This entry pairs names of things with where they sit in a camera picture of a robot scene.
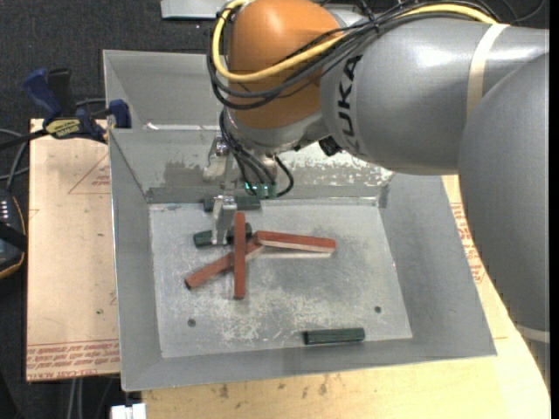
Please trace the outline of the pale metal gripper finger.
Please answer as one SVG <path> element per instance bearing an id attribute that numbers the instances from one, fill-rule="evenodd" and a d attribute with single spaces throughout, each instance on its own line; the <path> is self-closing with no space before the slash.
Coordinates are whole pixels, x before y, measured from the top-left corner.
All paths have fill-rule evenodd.
<path id="1" fill-rule="evenodd" d="M 203 169 L 204 181 L 215 181 L 225 172 L 229 147 L 222 136 L 216 136 L 210 146 L 208 163 Z"/>
<path id="2" fill-rule="evenodd" d="M 227 244 L 227 232 L 233 224 L 236 212 L 237 203 L 234 196 L 221 195 L 214 199 L 211 235 L 214 245 Z"/>

